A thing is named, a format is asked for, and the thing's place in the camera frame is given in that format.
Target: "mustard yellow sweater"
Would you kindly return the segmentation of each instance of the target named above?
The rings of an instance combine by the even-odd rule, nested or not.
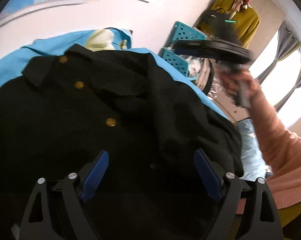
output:
[[[226,13],[231,8],[233,2],[234,0],[217,0],[211,9],[220,13]],[[260,23],[257,13],[254,11],[254,9],[247,8],[243,12],[236,13],[232,20],[236,21],[236,23],[232,25],[237,32],[238,39],[241,41],[242,47],[247,48]],[[200,30],[202,32],[212,34],[209,27],[204,23],[200,24]]]

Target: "hand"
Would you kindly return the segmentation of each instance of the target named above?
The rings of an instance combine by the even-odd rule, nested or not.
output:
[[[244,82],[247,84],[247,96],[250,100],[261,91],[260,85],[257,83],[257,81],[254,80],[254,78],[247,69],[242,68],[240,72],[236,74],[227,74],[218,68],[216,72],[223,87],[226,90],[225,93],[228,96],[237,93],[238,85],[236,84],[236,82]]]

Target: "light blue fabric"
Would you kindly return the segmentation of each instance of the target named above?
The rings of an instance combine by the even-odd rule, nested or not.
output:
[[[255,181],[258,177],[265,178],[265,161],[259,149],[251,119],[245,119],[237,124],[242,136],[242,151],[240,159],[243,163],[244,176],[240,179]]]
[[[118,44],[122,40],[127,40],[127,47],[131,47],[131,34],[128,30],[115,28],[109,29],[114,33],[114,40],[112,45],[115,49],[119,49]],[[79,31],[67,33],[49,39],[36,40],[33,42],[33,44],[23,46],[22,48],[8,54],[0,60],[0,87],[7,81],[21,76],[22,70],[26,67],[31,58],[36,56],[63,55],[64,52],[74,44],[84,46],[86,40],[91,36],[93,32],[94,30]],[[207,105],[215,112],[227,119],[226,115],[211,100],[209,100],[199,88],[197,88],[191,81],[189,81],[185,76],[183,76],[161,57],[146,48],[128,49],[128,51],[134,51],[138,53],[151,53],[155,58],[157,65],[166,70],[174,80],[189,85],[201,99],[203,104]]]

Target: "basket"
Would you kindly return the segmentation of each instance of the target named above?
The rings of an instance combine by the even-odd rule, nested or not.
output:
[[[203,33],[178,21],[175,22],[173,31],[174,35],[172,37],[172,43],[179,40],[206,40],[206,37]]]
[[[174,52],[170,51],[169,49],[163,48],[162,51],[163,55],[162,58],[167,61],[170,65],[176,68],[180,73],[182,73],[185,77],[189,80],[196,80],[197,77],[188,77],[188,62],[175,54]]]

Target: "black coat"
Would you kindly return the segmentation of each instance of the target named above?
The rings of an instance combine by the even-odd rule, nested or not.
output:
[[[151,54],[74,45],[0,88],[0,192],[30,192],[105,149],[110,164],[87,204],[105,240],[199,237],[216,206],[194,167],[198,148],[242,176],[237,128]]]

